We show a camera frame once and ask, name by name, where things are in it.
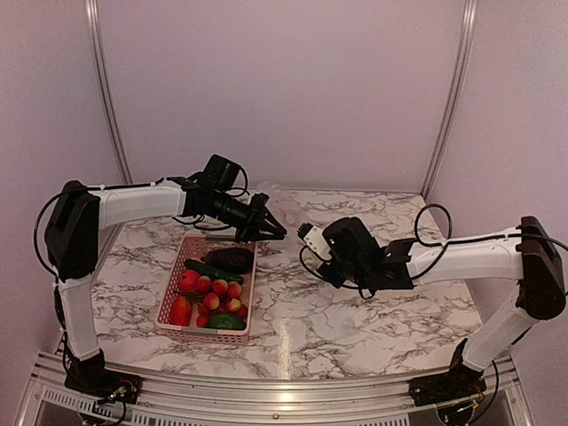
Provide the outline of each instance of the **plastic bag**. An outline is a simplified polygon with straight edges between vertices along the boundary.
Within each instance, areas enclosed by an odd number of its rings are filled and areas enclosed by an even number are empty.
[[[286,240],[293,240],[301,245],[302,242],[296,235],[297,230],[301,224],[310,222],[310,217],[294,200],[292,193],[284,186],[272,182],[263,182],[256,189],[270,197],[268,209],[288,231]]]

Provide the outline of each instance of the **red peach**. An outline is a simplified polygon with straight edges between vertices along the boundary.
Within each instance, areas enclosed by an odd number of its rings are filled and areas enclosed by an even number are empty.
[[[225,296],[228,289],[229,284],[225,280],[215,280],[211,283],[211,290],[219,297]]]
[[[238,282],[231,281],[229,283],[229,289],[227,290],[227,298],[238,299],[241,297],[242,287]]]
[[[215,293],[208,293],[203,299],[203,304],[205,305],[206,308],[210,309],[211,311],[214,311],[216,308],[219,307],[221,301],[219,300],[219,296],[217,296]]]
[[[184,271],[178,278],[179,290],[187,292],[195,291],[197,280],[200,277],[201,275],[196,271]]]
[[[205,328],[207,326],[208,322],[209,322],[209,317],[204,317],[203,315],[200,315],[199,317],[197,317],[197,320],[196,320],[197,327],[199,327],[199,328]]]
[[[200,315],[203,315],[204,317],[208,317],[209,315],[211,315],[211,310],[207,306],[205,306],[204,304],[200,304],[197,307],[197,312]]]
[[[237,313],[241,310],[242,303],[239,299],[231,299],[228,304],[225,305],[227,312]]]
[[[197,280],[195,289],[201,293],[208,293],[211,290],[211,278],[202,276]]]
[[[247,318],[247,315],[249,315],[249,308],[247,308],[247,305],[242,304],[241,309],[237,312],[237,315],[245,320]]]

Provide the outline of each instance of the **red pepper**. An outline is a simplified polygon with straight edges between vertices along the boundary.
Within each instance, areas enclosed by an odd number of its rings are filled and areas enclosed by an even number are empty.
[[[174,326],[189,326],[192,318],[192,303],[183,296],[176,296],[170,311],[170,324]]]

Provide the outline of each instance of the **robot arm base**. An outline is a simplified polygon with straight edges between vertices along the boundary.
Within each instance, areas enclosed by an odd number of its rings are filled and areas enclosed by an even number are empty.
[[[466,342],[467,339],[464,339],[456,347],[452,363],[446,373],[415,377],[410,381],[408,393],[416,406],[466,398],[487,389],[482,377],[483,371],[476,371],[463,365],[462,353]]]

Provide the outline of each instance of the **aluminum frame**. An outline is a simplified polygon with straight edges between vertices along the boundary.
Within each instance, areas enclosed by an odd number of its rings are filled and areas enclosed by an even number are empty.
[[[85,10],[87,14],[87,21],[89,22],[89,30],[91,31],[91,48],[95,59],[97,80],[99,82],[100,95],[105,109],[106,124],[108,125],[110,132],[114,155],[116,157],[123,183],[132,184],[134,181],[132,180],[130,166],[126,157],[126,150],[124,149],[124,143],[122,142],[121,132],[118,127],[118,120],[116,119],[116,112],[114,110],[110,83],[108,82],[103,37],[100,31],[99,1],[85,0]]]
[[[454,75],[450,85],[450,92],[446,102],[446,109],[442,117],[442,123],[438,136],[436,138],[436,145],[430,158],[430,164],[426,171],[426,176],[422,183],[422,190],[420,195],[428,202],[442,161],[446,153],[450,133],[454,124],[455,111],[460,102],[465,76],[468,70],[469,57],[471,56],[471,45],[473,43],[473,32],[475,28],[477,17],[477,0],[466,0],[465,7],[463,8],[463,20],[461,22],[461,34],[458,47],[458,53],[455,58]]]
[[[526,401],[510,357],[499,359],[501,385],[508,398],[515,426],[532,426]],[[107,363],[113,370],[140,375],[143,385],[129,417],[162,416],[191,419],[202,424],[319,424],[327,426],[369,424],[381,419],[431,410],[414,406],[408,381],[417,375],[444,368],[398,375],[324,381],[277,381],[180,375]],[[485,372],[487,394],[494,389],[493,368]],[[61,356],[41,352],[19,412],[18,426],[32,426],[47,390],[70,398],[89,399],[63,385]]]

